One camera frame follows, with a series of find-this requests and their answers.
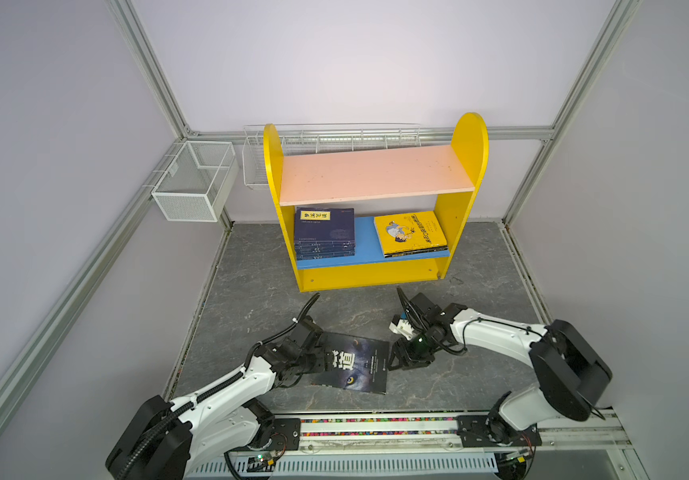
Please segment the black book orange title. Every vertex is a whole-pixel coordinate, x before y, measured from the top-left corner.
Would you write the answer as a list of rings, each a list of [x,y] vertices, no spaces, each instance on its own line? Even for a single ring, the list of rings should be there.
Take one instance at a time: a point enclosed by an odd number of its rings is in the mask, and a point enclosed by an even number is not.
[[[405,250],[405,251],[398,251],[398,252],[392,252],[392,253],[384,253],[383,256],[384,256],[384,258],[396,258],[396,257],[418,255],[418,254],[446,252],[447,250],[448,250],[447,246],[438,246],[438,247],[425,248],[425,249]]]

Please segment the yellow cartoon cover book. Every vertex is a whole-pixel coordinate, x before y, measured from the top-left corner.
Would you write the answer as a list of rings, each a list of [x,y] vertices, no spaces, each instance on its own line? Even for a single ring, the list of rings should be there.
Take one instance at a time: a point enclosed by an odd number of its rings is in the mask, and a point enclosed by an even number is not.
[[[448,248],[433,211],[376,216],[373,225],[382,254],[438,246]]]

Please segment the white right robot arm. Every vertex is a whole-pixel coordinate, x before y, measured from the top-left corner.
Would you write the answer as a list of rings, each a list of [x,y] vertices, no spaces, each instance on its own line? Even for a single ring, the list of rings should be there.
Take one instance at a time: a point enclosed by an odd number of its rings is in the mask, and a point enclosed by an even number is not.
[[[401,312],[389,326],[398,337],[390,370],[426,368],[441,352],[462,356],[479,347],[533,371],[530,386],[502,394],[486,415],[482,433],[493,444],[510,445],[545,420],[584,422],[600,414],[597,404],[613,374],[571,323],[520,323],[458,303],[440,308],[421,293],[397,295]]]

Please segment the black wolf cover book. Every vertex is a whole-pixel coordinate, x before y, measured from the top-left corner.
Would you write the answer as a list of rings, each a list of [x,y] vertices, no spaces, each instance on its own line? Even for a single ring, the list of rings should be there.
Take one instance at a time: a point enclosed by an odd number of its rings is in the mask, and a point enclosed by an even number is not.
[[[390,344],[339,333],[324,333],[324,370],[312,375],[316,386],[386,394]]]

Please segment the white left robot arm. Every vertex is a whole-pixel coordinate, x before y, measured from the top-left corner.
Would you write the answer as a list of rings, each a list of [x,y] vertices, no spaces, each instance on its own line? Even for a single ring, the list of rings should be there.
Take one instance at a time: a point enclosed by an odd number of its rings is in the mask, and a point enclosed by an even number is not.
[[[274,416],[258,398],[290,377],[324,370],[324,330],[310,317],[318,298],[312,295],[282,332],[254,343],[232,372],[170,401],[146,400],[106,458],[110,476],[184,479],[224,453],[270,443]]]

